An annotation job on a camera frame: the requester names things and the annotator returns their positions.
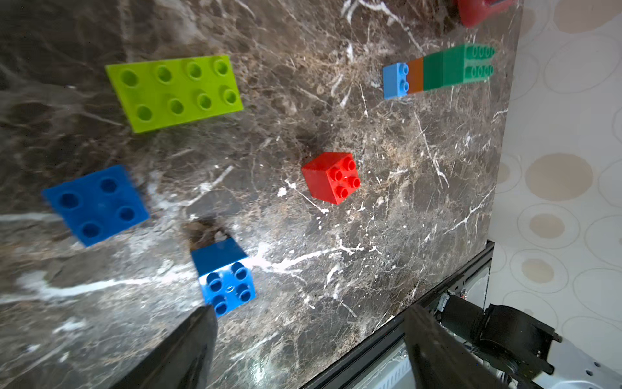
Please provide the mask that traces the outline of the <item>green 2x2 lego brick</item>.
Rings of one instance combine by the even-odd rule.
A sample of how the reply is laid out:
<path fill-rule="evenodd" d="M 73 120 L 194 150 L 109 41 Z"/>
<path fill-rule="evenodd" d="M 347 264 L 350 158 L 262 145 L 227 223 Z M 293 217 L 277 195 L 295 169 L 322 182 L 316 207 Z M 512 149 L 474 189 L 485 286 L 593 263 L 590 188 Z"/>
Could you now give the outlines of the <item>green 2x2 lego brick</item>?
<path fill-rule="evenodd" d="M 437 52 L 423 58 L 424 91 L 431 91 L 443 86 L 444 59 L 443 53 Z"/>

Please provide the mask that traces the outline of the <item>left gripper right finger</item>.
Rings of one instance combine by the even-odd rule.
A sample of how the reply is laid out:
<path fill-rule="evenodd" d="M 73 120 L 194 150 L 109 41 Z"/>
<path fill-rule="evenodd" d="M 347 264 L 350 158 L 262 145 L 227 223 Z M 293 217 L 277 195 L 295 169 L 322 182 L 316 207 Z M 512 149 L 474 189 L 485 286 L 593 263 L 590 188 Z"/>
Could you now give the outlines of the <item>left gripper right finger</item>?
<path fill-rule="evenodd" d="M 403 330 L 416 388 L 506 387 L 423 307 L 403 312 Z"/>

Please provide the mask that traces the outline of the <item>lime green 2x4 lego brick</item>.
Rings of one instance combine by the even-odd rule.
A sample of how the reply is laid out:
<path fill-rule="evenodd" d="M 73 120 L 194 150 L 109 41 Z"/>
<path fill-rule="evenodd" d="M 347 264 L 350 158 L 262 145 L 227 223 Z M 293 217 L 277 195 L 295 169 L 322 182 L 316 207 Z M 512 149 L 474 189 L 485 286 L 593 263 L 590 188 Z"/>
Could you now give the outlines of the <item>lime green 2x4 lego brick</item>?
<path fill-rule="evenodd" d="M 137 134 L 243 110 L 228 56 L 122 63 L 105 70 Z"/>

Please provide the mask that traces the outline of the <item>light blue 2x4 lego brick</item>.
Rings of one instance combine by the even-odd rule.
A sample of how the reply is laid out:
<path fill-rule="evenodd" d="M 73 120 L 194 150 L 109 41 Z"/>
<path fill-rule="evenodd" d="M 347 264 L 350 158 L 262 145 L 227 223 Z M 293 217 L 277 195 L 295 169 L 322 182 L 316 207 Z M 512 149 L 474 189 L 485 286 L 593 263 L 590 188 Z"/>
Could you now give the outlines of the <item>light blue 2x4 lego brick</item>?
<path fill-rule="evenodd" d="M 383 96 L 385 100 L 405 97 L 409 91 L 407 76 L 409 67 L 406 63 L 395 63 L 382 69 Z"/>

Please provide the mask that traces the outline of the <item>orange 2x2 lego brick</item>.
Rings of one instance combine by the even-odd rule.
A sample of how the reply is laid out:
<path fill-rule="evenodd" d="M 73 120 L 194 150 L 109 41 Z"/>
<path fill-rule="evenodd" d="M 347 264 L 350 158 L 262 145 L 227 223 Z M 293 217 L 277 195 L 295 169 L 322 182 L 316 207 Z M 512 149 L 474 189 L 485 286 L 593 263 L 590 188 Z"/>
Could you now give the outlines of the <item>orange 2x2 lego brick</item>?
<path fill-rule="evenodd" d="M 424 91 L 424 59 L 417 58 L 407 62 L 408 74 L 407 82 L 409 85 L 408 94 L 415 94 Z"/>

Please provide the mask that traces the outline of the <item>red 2x2 lego brick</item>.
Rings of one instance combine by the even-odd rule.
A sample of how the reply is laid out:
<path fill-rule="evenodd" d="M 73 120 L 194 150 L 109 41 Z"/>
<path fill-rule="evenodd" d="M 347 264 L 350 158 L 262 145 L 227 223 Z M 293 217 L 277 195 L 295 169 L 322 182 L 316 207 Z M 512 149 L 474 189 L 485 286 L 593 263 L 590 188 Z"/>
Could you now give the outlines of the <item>red 2x2 lego brick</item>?
<path fill-rule="evenodd" d="M 324 152 L 301 168 L 310 195 L 339 205 L 361 187 L 356 162 L 348 152 Z"/>

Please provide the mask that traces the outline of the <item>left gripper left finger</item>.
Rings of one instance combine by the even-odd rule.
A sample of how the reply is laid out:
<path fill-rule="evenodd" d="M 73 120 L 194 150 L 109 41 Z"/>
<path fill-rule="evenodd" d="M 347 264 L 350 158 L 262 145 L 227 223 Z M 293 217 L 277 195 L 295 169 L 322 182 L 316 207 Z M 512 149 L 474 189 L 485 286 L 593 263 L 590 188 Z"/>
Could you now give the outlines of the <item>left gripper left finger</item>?
<path fill-rule="evenodd" d="M 114 388 L 204 388 L 218 323 L 213 306 L 200 306 Z"/>

